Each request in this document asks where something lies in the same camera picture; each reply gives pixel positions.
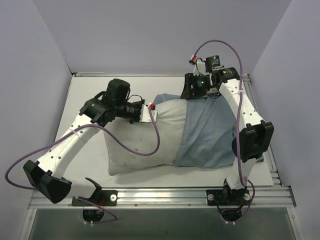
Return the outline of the blue pillowcase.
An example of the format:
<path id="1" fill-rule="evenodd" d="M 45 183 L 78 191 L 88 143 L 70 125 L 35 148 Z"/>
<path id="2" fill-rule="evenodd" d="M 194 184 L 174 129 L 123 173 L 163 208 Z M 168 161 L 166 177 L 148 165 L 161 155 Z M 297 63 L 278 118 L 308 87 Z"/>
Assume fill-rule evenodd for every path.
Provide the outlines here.
<path id="1" fill-rule="evenodd" d="M 181 142 L 173 165 L 176 167 L 197 167 L 218 169 L 231 166 L 235 155 L 232 141 L 236 138 L 236 118 L 222 97 L 185 100 L 178 95 L 158 94 L 154 103 L 158 118 L 172 124 L 178 118 L 178 129 L 182 130 Z"/>

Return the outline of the white pillow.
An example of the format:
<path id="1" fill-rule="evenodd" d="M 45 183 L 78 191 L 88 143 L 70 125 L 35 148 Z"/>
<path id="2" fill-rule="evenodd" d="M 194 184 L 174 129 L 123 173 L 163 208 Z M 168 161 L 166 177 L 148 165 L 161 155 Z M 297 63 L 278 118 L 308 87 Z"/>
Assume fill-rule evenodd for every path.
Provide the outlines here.
<path id="1" fill-rule="evenodd" d="M 160 94 L 154 99 L 158 112 L 156 135 L 151 123 L 130 124 L 116 118 L 104 133 L 110 176 L 160 165 L 173 165 L 178 154 L 186 122 L 187 102 L 178 96 Z"/>

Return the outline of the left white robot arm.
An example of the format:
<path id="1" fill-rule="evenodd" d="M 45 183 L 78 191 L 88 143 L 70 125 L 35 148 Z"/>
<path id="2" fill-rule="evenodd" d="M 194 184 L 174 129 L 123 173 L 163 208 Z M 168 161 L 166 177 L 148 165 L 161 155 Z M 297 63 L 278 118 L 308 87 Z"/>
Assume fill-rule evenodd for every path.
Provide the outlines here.
<path id="1" fill-rule="evenodd" d="M 53 204 L 66 197 L 81 197 L 90 206 L 101 201 L 102 187 L 96 181 L 89 177 L 82 181 L 68 180 L 64 174 L 83 146 L 107 123 L 115 118 L 128 119 L 130 123 L 141 120 L 145 100 L 129 102 L 130 92 L 128 82 L 111 80 L 105 91 L 84 103 L 60 143 L 36 161 L 28 160 L 24 164 L 23 170 L 31 185 Z"/>

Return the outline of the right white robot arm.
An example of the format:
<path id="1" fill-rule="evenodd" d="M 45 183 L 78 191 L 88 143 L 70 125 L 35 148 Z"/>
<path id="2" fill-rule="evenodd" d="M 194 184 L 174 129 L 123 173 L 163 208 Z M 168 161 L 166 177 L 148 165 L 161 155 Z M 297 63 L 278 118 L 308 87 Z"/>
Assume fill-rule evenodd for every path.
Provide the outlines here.
<path id="1" fill-rule="evenodd" d="M 184 76 L 181 99 L 211 98 L 218 94 L 226 100 L 236 118 L 235 139 L 231 144 L 235 160 L 225 180 L 228 188 L 221 193 L 222 200 L 232 205 L 240 198 L 238 190 L 246 188 L 253 166 L 268 150 L 274 126 L 257 112 L 234 67 L 221 65 L 217 55 L 206 59 L 193 56 L 190 63 L 194 68 Z"/>

